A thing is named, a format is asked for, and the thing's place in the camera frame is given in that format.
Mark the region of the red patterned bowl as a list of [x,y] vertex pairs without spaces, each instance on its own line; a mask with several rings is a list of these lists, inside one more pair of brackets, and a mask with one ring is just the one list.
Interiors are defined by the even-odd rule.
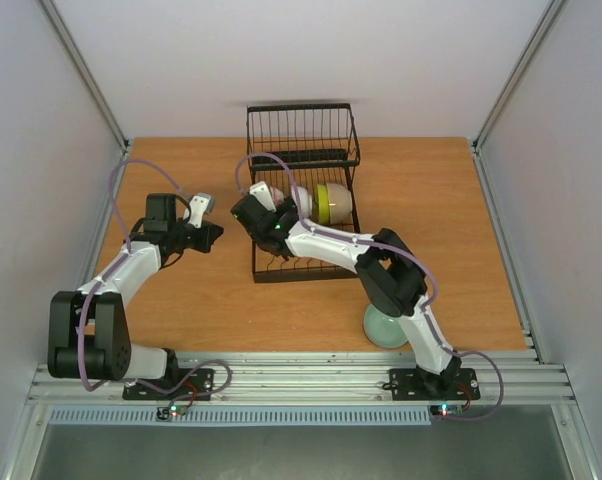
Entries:
[[285,194],[278,188],[270,186],[269,190],[275,205],[279,205],[285,200]]

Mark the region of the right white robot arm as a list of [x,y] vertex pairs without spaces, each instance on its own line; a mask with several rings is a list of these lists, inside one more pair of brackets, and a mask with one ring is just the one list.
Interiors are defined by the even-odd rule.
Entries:
[[426,285],[430,272],[394,231],[370,235],[321,226],[300,216],[291,198],[269,209],[248,194],[231,213],[267,253],[315,259],[354,273],[372,311],[395,320],[405,335],[415,355],[417,387],[431,399],[456,387],[461,360],[434,319],[434,296]]

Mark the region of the white bowl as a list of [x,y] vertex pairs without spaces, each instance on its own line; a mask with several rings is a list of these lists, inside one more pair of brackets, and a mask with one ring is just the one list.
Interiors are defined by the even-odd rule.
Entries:
[[350,190],[337,183],[327,183],[329,223],[344,222],[352,212],[352,196]]
[[291,189],[291,198],[296,205],[300,218],[310,218],[313,213],[313,198],[304,187],[297,186]]

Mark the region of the pale green celadon bowl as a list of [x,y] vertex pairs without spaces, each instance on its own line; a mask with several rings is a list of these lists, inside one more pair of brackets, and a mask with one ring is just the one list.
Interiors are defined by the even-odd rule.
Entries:
[[398,321],[375,306],[369,305],[364,314],[363,329],[367,339],[382,349],[396,349],[408,343]]

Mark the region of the black wire dish rack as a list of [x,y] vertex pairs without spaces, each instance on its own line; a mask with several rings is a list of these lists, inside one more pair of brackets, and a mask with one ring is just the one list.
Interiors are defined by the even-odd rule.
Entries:
[[253,183],[265,182],[279,203],[294,195],[278,156],[298,185],[302,213],[321,225],[358,233],[354,175],[361,161],[348,102],[275,103],[246,108],[246,152]]

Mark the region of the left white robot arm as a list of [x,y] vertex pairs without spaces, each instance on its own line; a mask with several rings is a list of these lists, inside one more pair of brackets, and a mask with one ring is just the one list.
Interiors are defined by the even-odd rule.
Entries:
[[160,398],[176,395],[181,371],[170,351],[131,341],[126,307],[143,284],[188,250],[208,253],[224,229],[204,219],[215,199],[199,193],[150,194],[116,257],[74,291],[50,302],[47,368],[54,378],[79,379],[88,390],[106,381],[146,380]]

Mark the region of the lime green bowl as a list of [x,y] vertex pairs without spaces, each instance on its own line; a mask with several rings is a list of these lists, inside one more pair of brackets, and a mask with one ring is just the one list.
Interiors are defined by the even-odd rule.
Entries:
[[315,217],[321,225],[330,223],[330,201],[326,184],[317,184],[315,187]]

